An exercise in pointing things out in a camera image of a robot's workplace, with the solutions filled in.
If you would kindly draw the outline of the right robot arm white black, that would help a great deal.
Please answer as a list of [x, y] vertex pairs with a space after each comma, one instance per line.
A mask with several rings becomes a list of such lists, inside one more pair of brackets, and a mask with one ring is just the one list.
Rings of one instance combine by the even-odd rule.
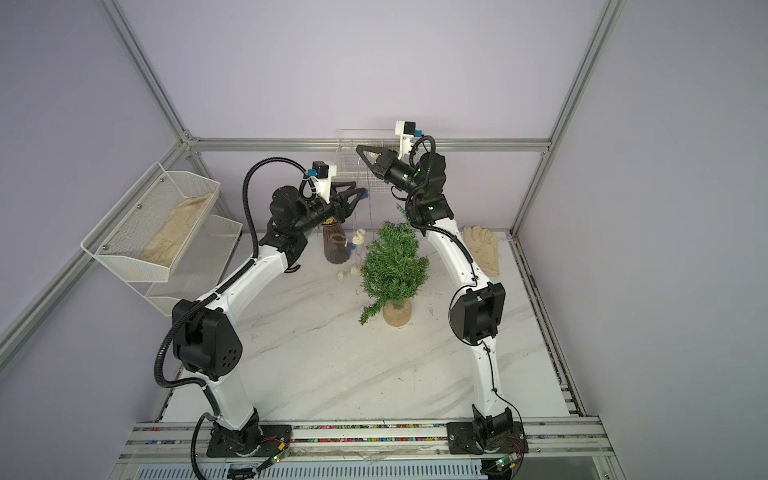
[[[430, 147], [415, 160], [413, 151], [424, 142]], [[460, 236], [443, 192], [446, 160], [436, 152], [434, 139], [420, 137], [411, 150], [400, 153], [387, 147], [362, 144], [355, 148], [376, 178], [405, 194], [403, 208], [408, 224], [435, 248], [456, 284], [449, 302], [449, 326], [470, 352], [475, 400], [468, 444], [459, 445], [457, 433], [451, 444], [467, 453], [511, 451], [523, 455], [527, 452], [524, 425], [517, 408], [503, 398], [496, 358], [496, 337], [506, 290], [483, 272]]]

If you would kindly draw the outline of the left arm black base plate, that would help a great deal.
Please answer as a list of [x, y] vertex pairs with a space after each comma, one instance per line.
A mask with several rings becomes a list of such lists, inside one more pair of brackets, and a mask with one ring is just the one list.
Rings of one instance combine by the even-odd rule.
[[215, 423], [206, 455], [209, 458], [267, 458], [288, 448], [292, 437], [290, 425], [258, 425], [240, 431]]

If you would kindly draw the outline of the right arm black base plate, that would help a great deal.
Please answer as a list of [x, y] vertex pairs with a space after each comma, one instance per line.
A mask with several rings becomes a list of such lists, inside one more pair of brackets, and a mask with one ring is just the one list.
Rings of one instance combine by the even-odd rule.
[[512, 422], [505, 428], [481, 433], [473, 422], [449, 422], [446, 424], [447, 442], [451, 454], [508, 454], [529, 452], [524, 438], [522, 423]]

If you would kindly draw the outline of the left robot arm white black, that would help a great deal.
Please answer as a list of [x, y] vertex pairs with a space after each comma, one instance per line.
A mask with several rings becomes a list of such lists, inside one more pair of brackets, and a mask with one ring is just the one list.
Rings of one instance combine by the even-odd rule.
[[176, 303], [154, 360], [160, 387], [201, 389], [212, 410], [214, 448], [222, 454], [253, 456], [266, 441], [238, 370], [237, 323], [272, 280], [295, 266], [311, 230], [329, 219], [344, 222], [368, 195], [355, 182], [336, 179], [330, 163], [316, 161], [300, 172], [299, 186], [272, 194], [267, 230], [252, 237], [252, 254], [239, 269], [198, 299]]

